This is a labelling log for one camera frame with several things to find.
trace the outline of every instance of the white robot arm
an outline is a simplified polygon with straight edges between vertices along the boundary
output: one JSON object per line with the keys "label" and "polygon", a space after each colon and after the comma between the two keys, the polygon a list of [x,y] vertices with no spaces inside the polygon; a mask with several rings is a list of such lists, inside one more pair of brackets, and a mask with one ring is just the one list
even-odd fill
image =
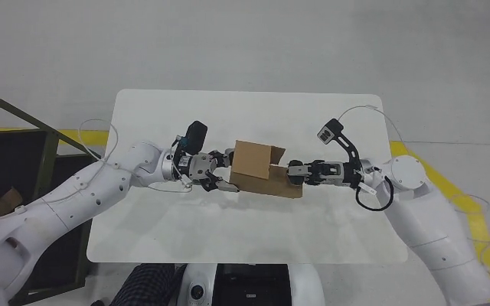
{"label": "white robot arm", "polygon": [[[447,199],[426,179],[422,165],[409,156],[380,166],[359,160],[357,149],[343,136],[343,126],[331,120],[318,134],[325,143],[336,140],[349,154],[349,162],[291,161],[292,184],[349,186],[358,194],[365,189],[377,195],[381,209],[400,238],[425,262],[448,304],[482,304],[490,299],[490,278],[479,264]],[[131,186],[182,180],[186,186],[238,192],[213,175],[215,168],[233,162],[233,150],[224,154],[200,152],[207,128],[200,122],[177,137],[177,148],[161,150],[139,143],[114,164],[98,161],[61,186],[14,213],[0,217],[0,306],[7,304],[27,281],[35,263],[56,239],[123,199]],[[413,190],[412,200],[398,194]]]}
{"label": "white robot arm", "polygon": [[178,136],[174,151],[141,142],[122,160],[91,164],[49,194],[0,217],[0,306],[21,290],[51,243],[121,201],[131,186],[182,179],[187,187],[199,184],[208,191],[238,192],[213,175],[214,169],[230,165],[233,153],[199,152],[206,131],[205,125],[194,122],[186,136]]}
{"label": "white robot arm", "polygon": [[[490,277],[478,261],[452,204],[426,177],[422,164],[404,155],[385,164],[360,160],[354,145],[341,133],[343,126],[333,119],[318,133],[325,144],[335,140],[349,155],[349,162],[291,161],[289,180],[293,184],[333,184],[356,190],[363,208],[384,211],[398,236],[426,264],[448,305],[476,305],[490,301]],[[375,194],[382,208],[366,207],[361,190]],[[410,200],[400,193],[413,192]]]}

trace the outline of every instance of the black cable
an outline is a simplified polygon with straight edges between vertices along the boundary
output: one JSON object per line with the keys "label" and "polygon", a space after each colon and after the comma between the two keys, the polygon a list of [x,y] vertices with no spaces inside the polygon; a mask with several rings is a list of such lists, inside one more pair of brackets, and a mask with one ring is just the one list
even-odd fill
{"label": "black cable", "polygon": [[366,205],[364,205],[363,203],[361,203],[361,201],[359,200],[359,192],[361,191],[361,188],[358,187],[358,189],[355,191],[355,200],[356,202],[358,202],[359,205],[361,205],[361,207],[367,209],[367,210],[370,210],[370,211],[383,211],[383,210],[386,210],[392,203],[393,203],[393,196],[394,196],[394,188],[393,188],[393,184],[391,183],[390,179],[388,177],[384,177],[384,180],[388,183],[388,185],[390,185],[390,200],[388,201],[388,203],[386,205],[384,205],[382,208],[371,208],[371,207],[367,207]]}

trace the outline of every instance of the floor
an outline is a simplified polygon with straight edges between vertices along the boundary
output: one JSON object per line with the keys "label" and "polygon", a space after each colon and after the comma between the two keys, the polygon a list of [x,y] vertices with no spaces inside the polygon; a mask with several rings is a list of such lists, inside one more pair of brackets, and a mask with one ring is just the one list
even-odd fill
{"label": "floor", "polygon": [[[0,98],[75,129],[110,119],[124,88],[373,93],[413,151],[490,199],[488,20],[487,0],[7,0]],[[0,126],[24,124],[0,113]],[[101,265],[87,287],[37,304],[110,298],[131,268]],[[444,304],[413,253],[318,270],[328,305]]]}

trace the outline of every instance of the box flap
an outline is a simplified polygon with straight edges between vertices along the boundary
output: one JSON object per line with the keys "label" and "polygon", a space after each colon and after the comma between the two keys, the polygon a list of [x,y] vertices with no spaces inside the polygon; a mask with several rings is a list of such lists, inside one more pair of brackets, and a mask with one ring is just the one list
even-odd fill
{"label": "box flap", "polygon": [[285,151],[286,150],[284,148],[272,146],[270,149],[270,163],[279,164],[279,161],[283,157]]}
{"label": "box flap", "polygon": [[237,140],[231,171],[266,180],[269,178],[271,155],[272,147],[270,145]]}

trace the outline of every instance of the black panel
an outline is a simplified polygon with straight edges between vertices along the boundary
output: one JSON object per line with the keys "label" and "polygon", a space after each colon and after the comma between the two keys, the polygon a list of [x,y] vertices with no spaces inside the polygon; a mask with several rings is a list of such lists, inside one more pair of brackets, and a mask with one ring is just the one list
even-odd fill
{"label": "black panel", "polygon": [[32,201],[46,135],[43,131],[0,133],[0,197],[13,187],[23,204]]}
{"label": "black panel", "polygon": [[213,306],[291,306],[287,265],[218,265]]}

